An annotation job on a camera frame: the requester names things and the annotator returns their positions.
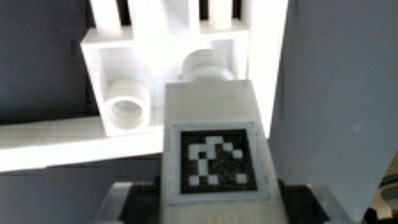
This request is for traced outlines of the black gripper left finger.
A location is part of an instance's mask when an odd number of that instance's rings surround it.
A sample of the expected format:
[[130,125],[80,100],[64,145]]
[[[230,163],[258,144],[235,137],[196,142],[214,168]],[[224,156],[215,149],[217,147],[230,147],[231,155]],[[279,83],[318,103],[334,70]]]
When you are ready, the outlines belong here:
[[130,187],[119,221],[123,224],[160,224],[160,178]]

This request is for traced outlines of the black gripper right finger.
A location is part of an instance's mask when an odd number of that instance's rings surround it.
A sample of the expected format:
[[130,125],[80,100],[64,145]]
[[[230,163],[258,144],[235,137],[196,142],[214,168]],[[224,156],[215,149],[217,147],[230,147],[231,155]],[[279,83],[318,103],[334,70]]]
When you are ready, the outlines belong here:
[[279,182],[281,196],[290,224],[326,224],[329,216],[306,185]]

